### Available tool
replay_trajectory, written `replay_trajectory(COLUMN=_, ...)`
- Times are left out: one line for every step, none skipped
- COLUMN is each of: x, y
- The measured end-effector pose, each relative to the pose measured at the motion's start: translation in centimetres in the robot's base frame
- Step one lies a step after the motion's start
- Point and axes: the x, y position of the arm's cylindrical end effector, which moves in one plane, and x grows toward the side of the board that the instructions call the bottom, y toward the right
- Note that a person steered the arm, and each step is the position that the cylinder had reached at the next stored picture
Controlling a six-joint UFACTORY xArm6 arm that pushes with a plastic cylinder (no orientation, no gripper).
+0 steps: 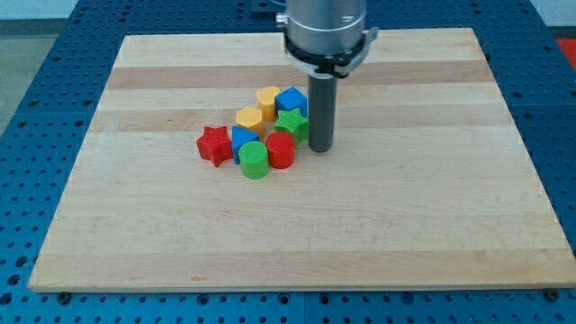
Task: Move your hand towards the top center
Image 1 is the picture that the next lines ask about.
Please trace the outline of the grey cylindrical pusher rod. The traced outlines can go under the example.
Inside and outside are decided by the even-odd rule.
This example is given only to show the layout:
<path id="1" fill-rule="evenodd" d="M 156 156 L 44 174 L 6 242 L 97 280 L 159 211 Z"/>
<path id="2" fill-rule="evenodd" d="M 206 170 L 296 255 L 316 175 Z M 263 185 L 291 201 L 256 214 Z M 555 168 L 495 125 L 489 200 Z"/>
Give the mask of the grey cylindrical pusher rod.
<path id="1" fill-rule="evenodd" d="M 309 147 L 328 152 L 333 144 L 338 81 L 309 77 Z"/>

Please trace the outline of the black clamp ring mount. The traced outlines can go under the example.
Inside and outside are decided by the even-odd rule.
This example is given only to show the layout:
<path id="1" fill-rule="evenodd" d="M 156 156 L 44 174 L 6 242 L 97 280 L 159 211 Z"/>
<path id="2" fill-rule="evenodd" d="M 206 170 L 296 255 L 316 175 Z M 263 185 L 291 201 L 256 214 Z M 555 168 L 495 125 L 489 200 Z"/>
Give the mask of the black clamp ring mount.
<path id="1" fill-rule="evenodd" d="M 318 79 L 346 78 L 368 56 L 372 42 L 378 38 L 378 28 L 362 31 L 360 41 L 352 48 L 338 54 L 312 54 L 298 48 L 283 34 L 284 52 L 288 61 L 301 72 Z"/>

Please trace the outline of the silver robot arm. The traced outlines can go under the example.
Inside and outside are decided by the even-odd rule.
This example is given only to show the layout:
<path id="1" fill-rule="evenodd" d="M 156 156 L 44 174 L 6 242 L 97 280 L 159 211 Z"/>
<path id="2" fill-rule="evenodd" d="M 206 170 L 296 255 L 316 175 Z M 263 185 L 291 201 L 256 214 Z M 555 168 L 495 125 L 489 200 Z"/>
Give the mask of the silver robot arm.
<path id="1" fill-rule="evenodd" d="M 333 145 L 338 80 L 366 59 L 376 27 L 367 30 L 365 0 L 287 0 L 276 15 L 289 61 L 308 75 L 308 119 L 311 150 Z"/>

